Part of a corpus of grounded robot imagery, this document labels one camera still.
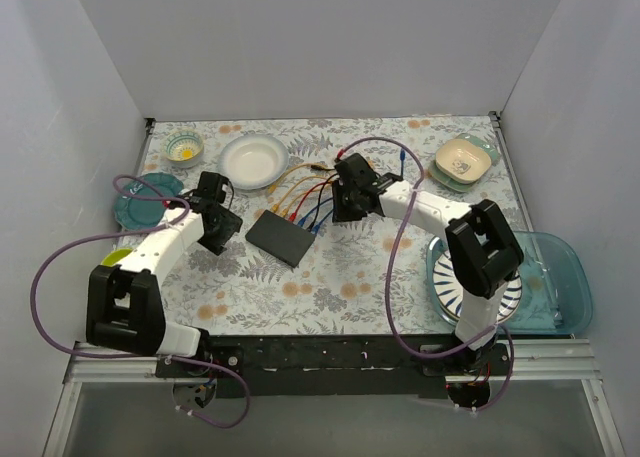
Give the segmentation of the black network switch box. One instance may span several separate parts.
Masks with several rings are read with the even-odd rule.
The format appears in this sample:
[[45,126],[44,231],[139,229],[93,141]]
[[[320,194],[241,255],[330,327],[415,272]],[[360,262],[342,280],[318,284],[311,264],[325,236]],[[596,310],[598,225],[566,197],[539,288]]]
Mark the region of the black network switch box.
[[246,233],[258,249],[295,268],[311,248],[316,236],[295,223],[264,211]]

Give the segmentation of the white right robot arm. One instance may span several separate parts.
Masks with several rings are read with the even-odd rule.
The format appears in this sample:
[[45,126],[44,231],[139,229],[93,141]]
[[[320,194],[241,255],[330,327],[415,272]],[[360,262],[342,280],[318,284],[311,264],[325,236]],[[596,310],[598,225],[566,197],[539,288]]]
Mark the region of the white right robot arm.
[[415,350],[391,324],[397,343],[423,362],[441,361],[452,372],[479,372],[496,340],[503,295],[524,260],[500,207],[488,199],[474,205],[452,201],[396,174],[378,174],[358,153],[337,156],[334,169],[338,174],[332,185],[334,221],[357,221],[375,213],[399,220],[401,230],[413,225],[447,245],[454,276],[462,287],[461,314],[451,347],[437,352]]

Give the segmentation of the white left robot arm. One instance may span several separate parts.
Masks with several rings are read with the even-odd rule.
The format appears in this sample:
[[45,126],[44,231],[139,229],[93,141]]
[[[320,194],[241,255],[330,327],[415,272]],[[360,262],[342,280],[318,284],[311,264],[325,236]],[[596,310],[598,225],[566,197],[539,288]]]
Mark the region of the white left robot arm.
[[227,177],[203,172],[194,190],[168,205],[160,230],[117,264],[94,268],[88,285],[89,343],[142,356],[178,356],[180,367],[193,377],[211,369],[208,333],[168,321],[161,287],[193,244],[219,255],[239,232],[242,219],[224,205],[233,191]]

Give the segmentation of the white shallow bowl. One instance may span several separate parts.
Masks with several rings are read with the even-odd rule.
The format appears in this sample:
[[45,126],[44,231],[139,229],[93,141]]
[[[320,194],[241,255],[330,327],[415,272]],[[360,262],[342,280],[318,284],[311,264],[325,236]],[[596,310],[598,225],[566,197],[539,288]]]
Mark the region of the white shallow bowl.
[[218,159],[219,173],[236,189],[254,191],[275,183],[287,170],[289,152],[270,135],[245,135],[227,144]]

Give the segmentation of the floral patterned tablecloth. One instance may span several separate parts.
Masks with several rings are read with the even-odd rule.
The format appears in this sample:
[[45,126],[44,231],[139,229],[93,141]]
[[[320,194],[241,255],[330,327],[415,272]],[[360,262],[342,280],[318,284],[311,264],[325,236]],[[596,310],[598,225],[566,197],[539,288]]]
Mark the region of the floral patterned tablecloth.
[[[172,166],[165,139],[179,130],[199,133],[204,156],[194,167]],[[385,334],[394,324],[404,334],[447,334],[428,295],[430,234],[371,215],[345,224],[330,217],[328,191],[316,191],[314,163],[331,164],[338,153],[359,153],[380,173],[402,173],[431,193],[453,192],[428,175],[436,151],[468,133],[496,146],[486,116],[412,116],[368,119],[293,119],[159,122],[142,160],[146,173],[171,173],[193,188],[203,170],[217,170],[223,148],[245,135],[270,135],[289,152],[289,174],[272,191],[237,191],[232,208],[250,228],[274,210],[318,234],[292,268],[235,235],[220,255],[193,245],[162,286],[168,320],[214,335]]]

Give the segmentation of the small patterned bowl yellow centre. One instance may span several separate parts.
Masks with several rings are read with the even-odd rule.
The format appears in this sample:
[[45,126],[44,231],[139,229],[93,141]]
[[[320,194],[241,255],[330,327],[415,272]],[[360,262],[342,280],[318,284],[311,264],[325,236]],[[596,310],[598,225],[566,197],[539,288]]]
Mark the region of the small patterned bowl yellow centre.
[[183,129],[165,139],[162,153],[172,166],[188,169],[202,160],[204,150],[203,137],[195,131]]

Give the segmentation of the teal scalloped plate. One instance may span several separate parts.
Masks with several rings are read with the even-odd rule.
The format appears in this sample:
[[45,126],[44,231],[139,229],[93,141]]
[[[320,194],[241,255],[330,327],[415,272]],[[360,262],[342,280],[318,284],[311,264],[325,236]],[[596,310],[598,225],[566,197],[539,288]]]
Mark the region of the teal scalloped plate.
[[[157,188],[164,196],[177,196],[184,184],[175,176],[163,173],[148,173],[141,178]],[[125,230],[140,230],[155,227],[162,219],[165,206],[161,202],[131,199],[120,195],[113,207],[115,221]]]

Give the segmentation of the lime green bowl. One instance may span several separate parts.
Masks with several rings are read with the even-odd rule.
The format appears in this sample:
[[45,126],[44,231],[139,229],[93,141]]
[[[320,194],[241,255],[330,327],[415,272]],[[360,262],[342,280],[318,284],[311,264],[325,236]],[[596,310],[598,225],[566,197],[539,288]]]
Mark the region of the lime green bowl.
[[101,264],[107,267],[115,266],[119,261],[131,254],[133,250],[131,248],[119,248],[110,252],[103,258]]

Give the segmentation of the cream square bowl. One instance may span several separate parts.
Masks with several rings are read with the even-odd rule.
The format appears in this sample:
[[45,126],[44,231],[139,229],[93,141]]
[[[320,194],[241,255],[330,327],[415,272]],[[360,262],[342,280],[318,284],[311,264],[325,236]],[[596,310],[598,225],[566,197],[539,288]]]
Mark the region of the cream square bowl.
[[492,166],[491,157],[465,139],[452,139],[435,154],[436,166],[448,177],[462,184],[473,184]]

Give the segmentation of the blue striped round plate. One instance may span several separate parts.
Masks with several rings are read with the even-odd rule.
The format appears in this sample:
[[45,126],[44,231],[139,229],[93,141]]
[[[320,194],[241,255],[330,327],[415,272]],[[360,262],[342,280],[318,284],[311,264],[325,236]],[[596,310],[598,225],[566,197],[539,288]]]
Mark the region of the blue striped round plate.
[[[445,251],[433,265],[432,283],[435,297],[444,314],[457,321],[462,311],[463,287],[455,277],[450,253]],[[519,275],[508,282],[498,308],[497,322],[509,320],[517,311],[522,297],[522,281]]]

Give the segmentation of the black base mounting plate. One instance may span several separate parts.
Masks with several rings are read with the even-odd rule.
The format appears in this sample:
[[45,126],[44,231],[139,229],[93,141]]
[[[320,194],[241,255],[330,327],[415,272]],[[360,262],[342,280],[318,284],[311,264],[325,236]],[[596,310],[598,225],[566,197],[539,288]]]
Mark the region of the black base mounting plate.
[[504,377],[510,350],[496,343],[479,369],[452,372],[441,361],[423,362],[390,335],[212,336],[208,355],[230,375],[171,361],[160,362],[159,378],[197,380],[214,377],[217,397],[407,395],[444,399],[446,380],[472,379],[486,370]]

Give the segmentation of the transparent blue plastic tray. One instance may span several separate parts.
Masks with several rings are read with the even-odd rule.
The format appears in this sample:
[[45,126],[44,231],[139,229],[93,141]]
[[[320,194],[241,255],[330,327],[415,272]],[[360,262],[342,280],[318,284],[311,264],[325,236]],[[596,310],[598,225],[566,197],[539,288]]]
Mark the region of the transparent blue plastic tray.
[[[516,335],[570,335],[583,332],[591,322],[593,303],[586,274],[573,249],[560,238],[538,232],[514,233],[523,253],[519,267],[522,297],[515,314],[503,322]],[[435,297],[433,265],[446,245],[437,237],[427,250],[428,295],[448,324]]]

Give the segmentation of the aluminium frame rail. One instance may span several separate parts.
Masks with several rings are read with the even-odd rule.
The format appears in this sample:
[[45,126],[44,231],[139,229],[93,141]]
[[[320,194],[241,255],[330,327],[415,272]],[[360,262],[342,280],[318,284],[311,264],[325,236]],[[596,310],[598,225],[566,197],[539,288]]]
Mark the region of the aluminium frame rail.
[[219,397],[235,398],[244,395],[237,377],[248,382],[253,397],[420,394],[435,400],[443,398],[448,383],[578,380],[606,455],[623,452],[598,364],[585,339],[526,336],[508,343],[501,336],[474,364],[463,362],[459,354],[419,359],[402,350],[390,335],[217,336],[206,342],[205,349],[214,369],[196,358],[118,359],[109,349],[77,347],[45,455],[63,454],[85,382],[187,384],[214,379]]

